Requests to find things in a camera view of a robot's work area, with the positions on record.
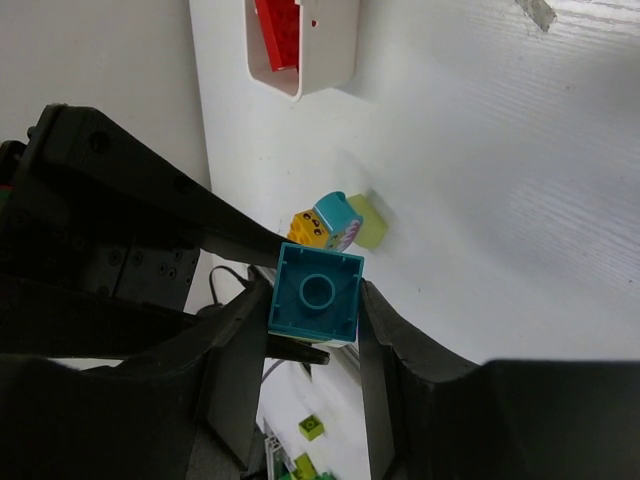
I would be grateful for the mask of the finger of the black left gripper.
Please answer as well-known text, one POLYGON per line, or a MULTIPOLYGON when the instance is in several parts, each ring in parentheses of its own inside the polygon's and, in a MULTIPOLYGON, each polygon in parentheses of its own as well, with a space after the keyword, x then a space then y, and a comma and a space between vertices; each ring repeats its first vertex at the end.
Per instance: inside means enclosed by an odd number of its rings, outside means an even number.
POLYGON ((316 349, 307 342, 272 334, 268 336, 266 356, 313 365, 327 365, 330 362, 328 352, 316 349))

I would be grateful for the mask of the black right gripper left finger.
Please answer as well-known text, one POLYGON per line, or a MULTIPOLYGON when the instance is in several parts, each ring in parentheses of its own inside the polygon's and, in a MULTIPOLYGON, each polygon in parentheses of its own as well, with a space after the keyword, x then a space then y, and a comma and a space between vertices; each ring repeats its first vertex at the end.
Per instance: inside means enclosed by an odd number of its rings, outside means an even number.
POLYGON ((115 367, 1 357, 5 479, 237 479, 249 467, 271 289, 253 283, 115 367))

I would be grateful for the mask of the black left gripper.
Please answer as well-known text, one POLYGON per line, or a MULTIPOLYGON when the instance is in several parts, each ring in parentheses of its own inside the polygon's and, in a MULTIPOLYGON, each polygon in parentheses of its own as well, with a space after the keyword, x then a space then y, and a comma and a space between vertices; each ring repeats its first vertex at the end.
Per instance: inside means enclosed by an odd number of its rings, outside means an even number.
POLYGON ((282 236, 95 108, 46 106, 30 144, 33 161, 1 147, 5 355, 126 358, 180 335, 196 246, 277 266, 282 236))

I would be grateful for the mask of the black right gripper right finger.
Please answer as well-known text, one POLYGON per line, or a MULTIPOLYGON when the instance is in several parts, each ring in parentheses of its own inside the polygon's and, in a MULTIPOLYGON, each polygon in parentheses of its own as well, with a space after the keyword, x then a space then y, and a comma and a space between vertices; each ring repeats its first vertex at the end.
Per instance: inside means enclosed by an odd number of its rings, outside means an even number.
POLYGON ((360 287, 359 360, 375 479, 635 479, 639 366, 478 365, 360 287))

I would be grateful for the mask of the teal and lime lego stack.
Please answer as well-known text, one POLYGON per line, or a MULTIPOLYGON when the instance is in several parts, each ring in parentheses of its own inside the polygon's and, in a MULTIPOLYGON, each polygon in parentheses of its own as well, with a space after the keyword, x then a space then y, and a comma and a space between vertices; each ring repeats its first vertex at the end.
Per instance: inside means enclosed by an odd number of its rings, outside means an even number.
POLYGON ((361 256, 284 244, 273 287, 269 332, 311 343, 354 342, 363 267, 361 256))

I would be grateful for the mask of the red lego brick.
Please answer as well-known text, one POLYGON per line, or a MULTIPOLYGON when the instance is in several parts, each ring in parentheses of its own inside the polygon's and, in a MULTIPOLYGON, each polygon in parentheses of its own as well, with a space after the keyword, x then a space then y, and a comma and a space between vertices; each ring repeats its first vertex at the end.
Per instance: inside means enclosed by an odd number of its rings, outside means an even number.
POLYGON ((271 70, 299 69, 300 5, 294 0, 256 0, 271 70))

